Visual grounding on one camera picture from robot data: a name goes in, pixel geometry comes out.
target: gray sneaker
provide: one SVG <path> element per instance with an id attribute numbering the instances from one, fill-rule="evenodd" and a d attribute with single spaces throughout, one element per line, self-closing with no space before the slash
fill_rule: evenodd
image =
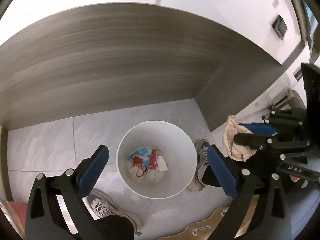
<path id="1" fill-rule="evenodd" d="M 135 214 L 117 208 L 106 193 L 94 188 L 85 200 L 99 218 L 110 215 L 126 217 L 133 224 L 135 234 L 141 235 L 139 230 L 142 228 L 142 220 Z"/>
<path id="2" fill-rule="evenodd" d="M 202 182 L 202 177 L 206 168 L 209 165 L 207 160 L 207 150 L 209 146 L 210 144 L 206 139 L 199 140 L 195 143 L 198 164 L 196 168 L 196 173 L 188 186 L 188 188 L 191 191 L 202 191 L 207 186 L 207 184 L 204 184 Z"/>

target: trash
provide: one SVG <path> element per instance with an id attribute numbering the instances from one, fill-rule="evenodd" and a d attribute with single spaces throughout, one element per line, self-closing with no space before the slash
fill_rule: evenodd
<path id="1" fill-rule="evenodd" d="M 157 157 L 157 165 L 160 172 L 168 170 L 167 164 L 165 163 L 165 160 L 162 156 Z"/>
<path id="2" fill-rule="evenodd" d="M 137 148 L 127 160 L 131 163 L 129 165 L 131 179 L 141 183 L 158 183 L 168 170 L 160 151 L 154 148 Z"/>

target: white trash can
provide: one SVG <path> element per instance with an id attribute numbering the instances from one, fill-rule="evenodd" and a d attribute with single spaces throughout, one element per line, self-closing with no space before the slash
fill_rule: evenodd
<path id="1" fill-rule="evenodd" d="M 157 184 L 134 182 L 130 178 L 127 157 L 139 147 L 160 151 L 168 171 Z M 178 126 L 163 121 L 142 122 L 122 138 L 116 164 L 123 182 L 133 192 L 152 199 L 164 199 L 182 192 L 191 182 L 197 166 L 196 149 L 190 137 Z"/>

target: beige cloth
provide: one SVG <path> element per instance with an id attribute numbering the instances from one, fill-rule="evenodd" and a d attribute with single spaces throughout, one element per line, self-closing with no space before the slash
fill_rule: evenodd
<path id="1" fill-rule="evenodd" d="M 257 150 L 252 150 L 248 146 L 235 144 L 233 142 L 233 137 L 237 133 L 252 132 L 244 126 L 237 124 L 235 115 L 229 115 L 222 137 L 223 147 L 226 149 L 227 154 L 230 156 L 231 159 L 245 162 L 252 155 L 254 155 L 257 152 Z"/>
<path id="2" fill-rule="evenodd" d="M 244 220 L 242 221 L 242 224 L 235 236 L 241 236 L 247 232 L 247 229 L 249 227 L 249 224 L 251 222 L 251 219 L 253 217 L 254 211 L 256 209 L 257 203 L 258 203 L 259 195 L 253 195 L 251 199 L 251 203 L 249 206 L 249 209 L 247 211 L 247 214 L 244 217 Z M 201 221 L 193 223 L 186 227 L 185 230 L 183 230 L 181 233 L 174 235 L 174 236 L 167 236 L 167 237 L 161 237 L 158 240 L 207 240 L 208 237 L 212 234 L 212 232 L 217 228 L 218 224 L 221 222 L 222 218 L 228 211 L 227 208 L 217 208 L 213 214 Z"/>

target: white floor tile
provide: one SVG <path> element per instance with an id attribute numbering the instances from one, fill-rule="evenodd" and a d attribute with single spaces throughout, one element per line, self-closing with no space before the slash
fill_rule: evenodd
<path id="1" fill-rule="evenodd" d="M 135 236 L 135 239 L 158 239 L 180 233 L 189 224 L 208 218 L 216 208 L 228 207 L 232 201 L 221 187 L 210 186 L 202 192 L 185 189 L 169 199 L 147 199 L 132 192 L 122 182 L 116 164 L 105 167 L 95 188 L 107 193 L 118 208 L 142 219 L 142 235 Z"/>
<path id="2" fill-rule="evenodd" d="M 222 144 L 223 131 L 224 130 L 213 133 L 212 138 L 213 138 L 214 144 L 217 146 L 217 148 L 220 150 L 220 152 L 223 154 L 223 156 L 227 157 L 228 154 Z"/>
<path id="3" fill-rule="evenodd" d="M 89 158 L 100 144 L 109 148 L 108 163 L 115 163 L 116 151 L 125 133 L 135 125 L 150 120 L 173 123 L 193 141 L 210 135 L 193 99 L 78 116 L 74 118 L 77 163 Z"/>
<path id="4" fill-rule="evenodd" d="M 214 129 L 211 134 L 214 134 L 214 133 L 217 133 L 217 132 L 220 132 L 220 131 L 223 131 L 224 128 L 226 126 L 226 123 L 223 123 L 222 125 L 220 125 L 219 127 L 217 127 L 216 129 Z"/>
<path id="5" fill-rule="evenodd" d="M 210 145 L 215 144 L 212 135 L 208 135 L 207 137 L 205 137 L 204 139 L 206 139 Z"/>
<path id="6" fill-rule="evenodd" d="M 64 171 L 41 171 L 47 177 L 59 176 Z M 9 171 L 10 188 L 15 202 L 28 203 L 33 182 L 40 171 Z"/>
<path id="7" fill-rule="evenodd" d="M 7 156 L 9 170 L 75 168 L 72 118 L 9 131 Z"/>

